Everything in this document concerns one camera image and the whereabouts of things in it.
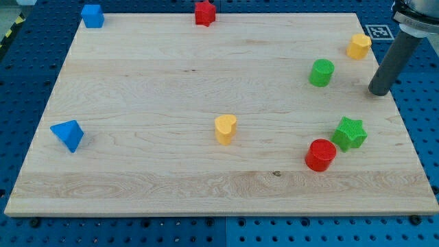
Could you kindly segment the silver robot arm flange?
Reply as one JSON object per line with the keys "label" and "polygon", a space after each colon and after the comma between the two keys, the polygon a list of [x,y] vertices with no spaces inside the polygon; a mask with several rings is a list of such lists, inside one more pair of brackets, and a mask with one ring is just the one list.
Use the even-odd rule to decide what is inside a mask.
{"label": "silver robot arm flange", "polygon": [[394,0],[393,20],[416,38],[438,34],[438,0]]}

